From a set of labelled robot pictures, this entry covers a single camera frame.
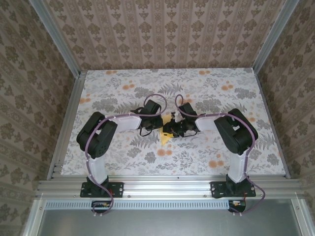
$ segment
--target yellow object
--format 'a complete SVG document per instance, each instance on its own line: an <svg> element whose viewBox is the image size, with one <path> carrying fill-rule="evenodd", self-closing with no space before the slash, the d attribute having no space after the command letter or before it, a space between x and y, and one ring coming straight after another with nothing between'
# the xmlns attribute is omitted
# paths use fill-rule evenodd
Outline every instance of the yellow object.
<svg viewBox="0 0 315 236"><path fill-rule="evenodd" d="M172 119L171 115L162 116L163 125L165 125L166 123L170 122L171 119ZM164 146L170 138L174 137L173 134L164 133L163 132L163 127L159 129L159 134L161 136L162 146Z"/></svg>

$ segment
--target metal vent slot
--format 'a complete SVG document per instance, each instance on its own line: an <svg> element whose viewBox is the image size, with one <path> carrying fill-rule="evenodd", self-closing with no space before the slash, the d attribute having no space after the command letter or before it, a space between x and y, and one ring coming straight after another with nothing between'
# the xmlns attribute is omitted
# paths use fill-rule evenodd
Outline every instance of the metal vent slot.
<svg viewBox="0 0 315 236"><path fill-rule="evenodd" d="M92 209L91 200L48 200L45 210L56 209ZM113 209L229 209L228 200L116 200Z"/></svg>

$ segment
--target wall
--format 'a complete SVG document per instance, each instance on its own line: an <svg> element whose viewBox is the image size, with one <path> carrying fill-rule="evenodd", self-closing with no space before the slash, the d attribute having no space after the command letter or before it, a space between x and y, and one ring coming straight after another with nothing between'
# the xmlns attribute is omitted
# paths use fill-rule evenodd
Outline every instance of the wall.
<svg viewBox="0 0 315 236"><path fill-rule="evenodd" d="M73 81L30 3L0 1L0 235L18 235L27 221Z"/></svg>
<svg viewBox="0 0 315 236"><path fill-rule="evenodd" d="M284 0L45 0L82 70L251 67Z"/></svg>
<svg viewBox="0 0 315 236"><path fill-rule="evenodd" d="M315 1L301 0L260 70L293 178L315 209Z"/></svg>

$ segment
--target gray floor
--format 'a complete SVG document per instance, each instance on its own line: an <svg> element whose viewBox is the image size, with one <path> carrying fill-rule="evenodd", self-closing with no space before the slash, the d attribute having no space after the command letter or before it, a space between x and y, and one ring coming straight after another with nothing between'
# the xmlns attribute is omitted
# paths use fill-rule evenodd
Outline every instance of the gray floor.
<svg viewBox="0 0 315 236"><path fill-rule="evenodd" d="M265 200L253 212L227 210L46 210L40 236L300 236L290 200Z"/></svg>

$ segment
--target floral table surface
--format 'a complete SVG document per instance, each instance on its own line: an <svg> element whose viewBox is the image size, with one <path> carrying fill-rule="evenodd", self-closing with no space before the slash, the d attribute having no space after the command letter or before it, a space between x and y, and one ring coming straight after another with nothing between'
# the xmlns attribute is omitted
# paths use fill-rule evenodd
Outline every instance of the floral table surface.
<svg viewBox="0 0 315 236"><path fill-rule="evenodd" d="M93 112L108 116L128 113L141 107L145 97L152 93L167 98L165 114L176 110L174 98L179 93L197 114L238 108L259 135L250 153L249 174L285 174L251 68L88 71L62 174L87 175L86 158L76 136ZM163 106L161 98L153 100ZM105 155L104 165L110 175L225 175L230 152L218 131L173 138L162 146L158 130L146 137L140 137L139 130L134 130L115 134Z"/></svg>

